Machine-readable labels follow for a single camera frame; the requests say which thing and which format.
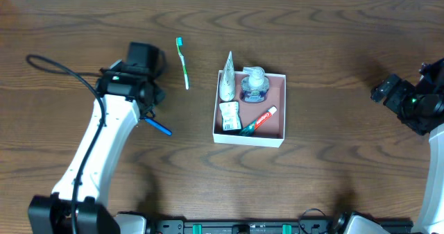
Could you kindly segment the green white soap packet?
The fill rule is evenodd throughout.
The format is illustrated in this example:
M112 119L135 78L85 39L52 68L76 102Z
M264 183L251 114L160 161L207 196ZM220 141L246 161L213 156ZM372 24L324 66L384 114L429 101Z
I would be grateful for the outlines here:
M222 129L224 131L236 131L241 129L238 101L220 103L219 109L221 111Z

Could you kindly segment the white shampoo tube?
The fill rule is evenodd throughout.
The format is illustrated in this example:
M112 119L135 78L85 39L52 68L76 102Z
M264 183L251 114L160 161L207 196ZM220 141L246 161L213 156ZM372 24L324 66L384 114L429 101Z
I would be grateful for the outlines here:
M232 52L228 54L221 78L219 81L219 97L222 101L231 101L236 93L236 81Z

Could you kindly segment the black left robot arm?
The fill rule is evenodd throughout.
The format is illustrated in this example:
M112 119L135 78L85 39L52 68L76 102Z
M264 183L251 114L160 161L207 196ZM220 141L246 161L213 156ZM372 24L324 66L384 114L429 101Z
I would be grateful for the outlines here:
M110 184L123 147L140 121L170 135L157 123L154 107L165 93L155 80L166 65L164 52L138 42L126 60L102 69L89 125L76 154L49 196L35 195L28 207L34 233L152 233L147 217L137 212L112 216L107 209Z

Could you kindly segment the blue disposable razor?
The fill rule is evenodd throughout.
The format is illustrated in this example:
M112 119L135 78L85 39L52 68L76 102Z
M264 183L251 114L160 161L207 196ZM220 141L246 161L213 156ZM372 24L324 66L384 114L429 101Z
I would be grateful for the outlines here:
M171 136L172 132L166 128L165 126L161 125L159 122L155 121L152 117L145 117L144 121L156 128L157 130L161 131L162 133Z

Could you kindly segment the green white toothbrush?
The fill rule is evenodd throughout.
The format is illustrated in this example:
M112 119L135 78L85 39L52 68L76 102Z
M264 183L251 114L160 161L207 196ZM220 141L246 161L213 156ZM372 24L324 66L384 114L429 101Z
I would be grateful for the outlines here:
M182 70L183 70L184 80L185 80L185 89L188 90L189 89L189 77L188 77L188 74L187 74L185 57L183 56L183 54L181 52L181 47L182 46L183 46L183 39L182 39L182 37L177 37L176 38L176 48L177 48L178 56L179 56L181 64L182 64Z

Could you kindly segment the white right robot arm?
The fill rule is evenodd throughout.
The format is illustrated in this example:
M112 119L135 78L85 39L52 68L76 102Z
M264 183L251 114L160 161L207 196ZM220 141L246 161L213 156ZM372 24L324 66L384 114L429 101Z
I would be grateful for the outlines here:
M413 233L443 232L443 60L423 63L417 85L395 74L370 92L418 135L429 136L430 161L425 194Z

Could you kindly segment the clear spray bottle blue liquid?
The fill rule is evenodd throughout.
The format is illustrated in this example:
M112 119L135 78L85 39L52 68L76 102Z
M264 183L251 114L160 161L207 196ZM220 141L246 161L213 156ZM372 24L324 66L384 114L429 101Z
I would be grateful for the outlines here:
M240 99L246 103L261 103L266 100L270 88L269 79L262 67L244 67L247 74L241 81Z

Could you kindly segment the red green toothpaste tube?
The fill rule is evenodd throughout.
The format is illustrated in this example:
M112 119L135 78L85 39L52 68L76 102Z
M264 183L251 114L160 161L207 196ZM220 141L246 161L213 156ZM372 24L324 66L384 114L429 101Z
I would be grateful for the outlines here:
M264 114L259 116L255 121L251 122L249 125L247 125L245 128L243 128L240 132L240 136L244 137L250 137L253 135L253 133L269 118L271 118L275 113L277 112L277 108L275 106L272 106L269 108Z

